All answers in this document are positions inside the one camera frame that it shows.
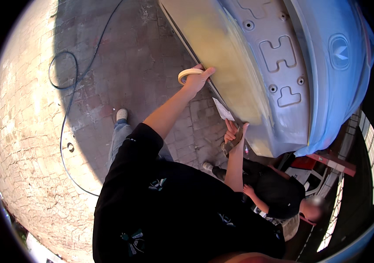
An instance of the mounting hole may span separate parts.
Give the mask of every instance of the mounting hole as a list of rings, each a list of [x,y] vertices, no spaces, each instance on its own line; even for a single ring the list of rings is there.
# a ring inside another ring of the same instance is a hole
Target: mounting hole
[[[297,80],[297,83],[298,83],[298,85],[303,85],[304,84],[304,78],[302,78],[302,77],[299,77],[298,78],[298,80]]]
[[[281,19],[282,21],[285,21],[286,18],[287,18],[287,15],[285,13],[281,12],[280,15],[279,15],[279,19]]]
[[[270,84],[269,85],[269,92],[270,93],[275,93],[278,90],[278,87],[275,84]]]
[[[73,146],[72,143],[67,144],[67,149],[69,149],[69,152],[74,152],[75,151],[75,147]]]
[[[245,30],[247,31],[251,31],[254,29],[254,23],[253,21],[251,20],[245,20],[243,23],[242,23],[242,26],[244,27]]]

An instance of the masking tape roll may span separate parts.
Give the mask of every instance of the masking tape roll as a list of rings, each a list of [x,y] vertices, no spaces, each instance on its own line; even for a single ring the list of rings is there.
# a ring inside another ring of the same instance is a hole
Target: masking tape roll
[[[181,85],[184,85],[186,83],[186,79],[183,77],[187,76],[187,75],[190,75],[190,74],[202,74],[204,71],[202,71],[201,69],[186,69],[186,70],[183,70],[180,72],[180,74],[178,74],[178,82],[181,84]]]

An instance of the black t-shirt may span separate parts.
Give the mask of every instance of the black t-shirt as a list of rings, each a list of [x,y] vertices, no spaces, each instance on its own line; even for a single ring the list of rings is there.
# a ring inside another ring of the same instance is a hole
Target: black t-shirt
[[[259,176],[254,192],[269,206],[267,215],[279,219],[298,214],[301,200],[305,198],[305,188],[299,181],[294,177],[286,180],[270,168]]]
[[[96,204],[95,262],[283,256],[283,235],[242,203],[242,193],[190,166],[157,161],[162,145],[141,123],[118,150]]]

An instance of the car logo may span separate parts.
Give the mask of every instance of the car logo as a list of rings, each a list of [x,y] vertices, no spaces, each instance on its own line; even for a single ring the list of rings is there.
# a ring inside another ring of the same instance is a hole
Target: car logo
[[[331,36],[329,46],[332,67],[338,70],[347,69],[349,66],[349,48],[346,37],[342,34]]]

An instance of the black cable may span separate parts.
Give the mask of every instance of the black cable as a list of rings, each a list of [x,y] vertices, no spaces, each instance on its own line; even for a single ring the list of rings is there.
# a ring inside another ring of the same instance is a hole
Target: black cable
[[[108,26],[108,23],[110,23],[110,20],[112,18],[112,16],[114,15],[114,13],[116,12],[117,8],[120,6],[121,2],[123,0],[121,0],[117,6],[114,8],[114,11],[111,13],[110,15],[110,18],[108,19],[107,23],[105,24],[105,27],[104,27],[104,30],[102,31],[102,34],[101,34],[101,37],[98,41],[98,45],[96,45],[96,49],[95,49],[95,53],[94,55],[92,56],[92,59],[91,59],[91,62],[89,63],[89,66],[86,68],[85,72],[78,78],[78,75],[79,75],[79,65],[78,65],[78,61],[76,59],[76,57],[74,56],[74,54],[72,52],[69,52],[69,51],[62,51],[60,53],[58,53],[57,55],[54,56],[53,60],[51,61],[49,67],[48,67],[48,80],[50,81],[51,85],[58,89],[58,90],[66,90],[66,89],[69,89],[71,87],[73,87],[73,91],[72,91],[72,94],[71,94],[71,97],[70,97],[70,101],[69,101],[69,105],[67,106],[67,111],[64,115],[64,119],[63,119],[63,124],[61,126],[61,134],[60,134],[60,155],[61,155],[61,161],[63,162],[63,166],[64,166],[64,169],[66,170],[66,173],[67,173],[67,176],[70,178],[70,180],[72,180],[72,182],[74,182],[74,184],[76,186],[78,186],[80,189],[82,189],[84,192],[87,192],[88,194],[91,194],[91,195],[94,195],[96,197],[98,197],[99,195],[97,194],[94,194],[94,193],[91,193],[85,189],[83,189],[80,185],[78,185],[77,182],[74,181],[74,179],[72,178],[72,176],[70,175],[69,171],[67,170],[67,167],[66,167],[66,164],[64,162],[64,157],[63,157],[63,148],[62,148],[62,143],[63,143],[63,130],[64,130],[64,124],[66,124],[66,120],[67,120],[67,116],[69,115],[69,112],[70,112],[70,106],[72,106],[72,102],[73,102],[73,96],[75,94],[75,90],[76,90],[76,85],[86,76],[86,74],[88,73],[89,69],[91,68],[92,66],[92,63],[94,62],[94,59],[96,57],[96,53],[98,53],[98,48],[100,47],[100,44],[101,44],[101,40],[102,40],[102,37],[104,36],[104,33],[105,33],[105,30],[107,29],[107,26]],[[70,56],[72,56],[73,60],[75,61],[75,67],[76,67],[76,76],[75,76],[75,82],[74,84],[68,86],[68,87],[59,87],[59,86],[56,86],[53,84],[53,82],[51,81],[51,77],[50,77],[50,72],[51,72],[51,65],[53,64],[53,62],[56,60],[56,58],[58,58],[59,56],[61,55],[64,55],[64,54],[69,54]]]

